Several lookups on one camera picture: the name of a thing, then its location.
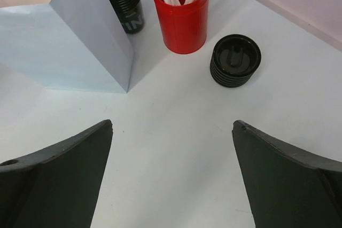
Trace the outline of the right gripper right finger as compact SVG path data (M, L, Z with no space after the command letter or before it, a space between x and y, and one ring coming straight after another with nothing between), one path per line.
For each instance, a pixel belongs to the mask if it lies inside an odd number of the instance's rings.
M341 162L241 120L232 139L256 227L341 227Z

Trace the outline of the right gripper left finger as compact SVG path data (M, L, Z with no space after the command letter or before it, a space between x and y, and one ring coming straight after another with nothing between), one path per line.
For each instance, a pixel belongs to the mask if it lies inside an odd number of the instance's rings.
M1 163L1 227L90 227L113 137L103 120Z

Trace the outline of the black lid stack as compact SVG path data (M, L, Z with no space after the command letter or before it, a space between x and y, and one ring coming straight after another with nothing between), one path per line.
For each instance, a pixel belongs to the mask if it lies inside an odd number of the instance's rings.
M231 34L216 43L209 70L219 85L237 88L252 77L261 57L261 50L254 40L245 35Z

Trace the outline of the light blue paper bag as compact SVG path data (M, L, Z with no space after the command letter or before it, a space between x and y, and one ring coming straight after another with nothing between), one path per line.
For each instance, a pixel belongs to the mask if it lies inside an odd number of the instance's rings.
M1 0L1 63L45 87L126 93L133 57L109 0Z

